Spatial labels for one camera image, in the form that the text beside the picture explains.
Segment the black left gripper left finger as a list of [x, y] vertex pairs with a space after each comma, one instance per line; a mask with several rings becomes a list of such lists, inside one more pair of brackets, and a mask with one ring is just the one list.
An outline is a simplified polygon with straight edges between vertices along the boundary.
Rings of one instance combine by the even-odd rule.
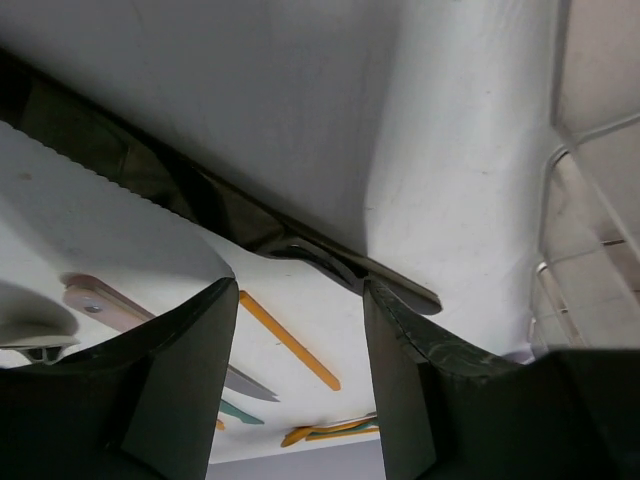
[[237, 315], [223, 278], [52, 365], [1, 373], [5, 479], [202, 479]]

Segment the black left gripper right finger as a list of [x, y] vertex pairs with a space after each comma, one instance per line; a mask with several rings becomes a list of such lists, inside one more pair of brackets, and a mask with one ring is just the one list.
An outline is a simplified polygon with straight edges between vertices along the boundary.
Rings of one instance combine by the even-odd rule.
[[522, 365], [363, 291], [390, 479], [635, 479], [639, 354], [567, 349]]

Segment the teal plastic knife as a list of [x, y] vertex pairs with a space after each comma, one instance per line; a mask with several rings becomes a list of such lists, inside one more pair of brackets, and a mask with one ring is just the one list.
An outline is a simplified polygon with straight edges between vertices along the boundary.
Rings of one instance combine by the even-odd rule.
[[[265, 422], [236, 406], [222, 400], [219, 412], [223, 415], [231, 416], [239, 420], [244, 425], [263, 426]], [[364, 417], [343, 420], [327, 425], [300, 426], [291, 430], [285, 435], [281, 442], [281, 447], [292, 446], [302, 440], [306, 442], [320, 441], [334, 438], [343, 438], [380, 431], [379, 419], [376, 413], [365, 415]]]

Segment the orange plastic knife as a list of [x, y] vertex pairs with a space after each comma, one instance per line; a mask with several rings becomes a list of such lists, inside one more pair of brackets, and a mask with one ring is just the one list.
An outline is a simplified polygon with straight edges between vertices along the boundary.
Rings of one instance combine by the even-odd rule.
[[291, 447], [300, 442], [345, 438], [380, 431], [379, 418], [373, 413], [359, 418], [315, 425], [249, 425], [225, 429], [220, 423], [216, 430], [214, 447], [225, 443], [251, 444], [273, 441], [281, 448]]

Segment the dark iridescent metal knife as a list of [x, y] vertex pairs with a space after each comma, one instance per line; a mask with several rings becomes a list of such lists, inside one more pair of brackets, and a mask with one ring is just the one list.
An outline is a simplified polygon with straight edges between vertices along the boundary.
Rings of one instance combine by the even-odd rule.
[[442, 310], [428, 288], [259, 202], [7, 51], [1, 53], [1, 119], [246, 251], [302, 261], [355, 294], [374, 279], [423, 315]]

